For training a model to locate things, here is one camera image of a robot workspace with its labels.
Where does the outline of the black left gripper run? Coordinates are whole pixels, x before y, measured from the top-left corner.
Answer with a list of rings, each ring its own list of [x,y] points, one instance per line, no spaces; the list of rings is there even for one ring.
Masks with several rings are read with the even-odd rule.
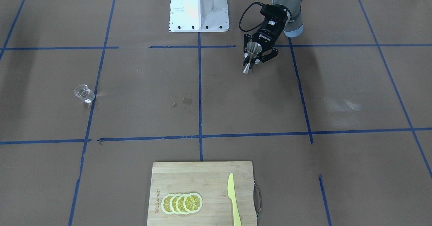
[[[279,54],[279,50],[273,48],[276,44],[276,40],[281,35],[282,31],[285,28],[287,20],[280,19],[276,17],[264,17],[262,23],[253,27],[251,30],[255,30],[253,35],[244,34],[243,39],[243,51],[244,51],[244,61],[243,66],[249,64],[253,66],[253,63],[250,60],[249,54],[247,52],[247,45],[252,41],[252,52],[253,53],[261,53],[255,58],[255,63],[265,63]],[[264,54],[264,51],[270,50],[270,53]]]

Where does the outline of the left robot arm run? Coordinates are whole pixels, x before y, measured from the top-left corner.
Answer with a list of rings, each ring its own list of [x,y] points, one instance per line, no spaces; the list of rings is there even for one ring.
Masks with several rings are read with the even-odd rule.
[[[430,48],[431,0],[271,0],[244,31],[245,72],[278,48]]]

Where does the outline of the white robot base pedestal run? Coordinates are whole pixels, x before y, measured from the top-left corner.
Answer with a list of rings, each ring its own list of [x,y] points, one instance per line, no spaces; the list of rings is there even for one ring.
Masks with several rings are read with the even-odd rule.
[[[170,32],[225,32],[229,29],[228,0],[171,0]]]

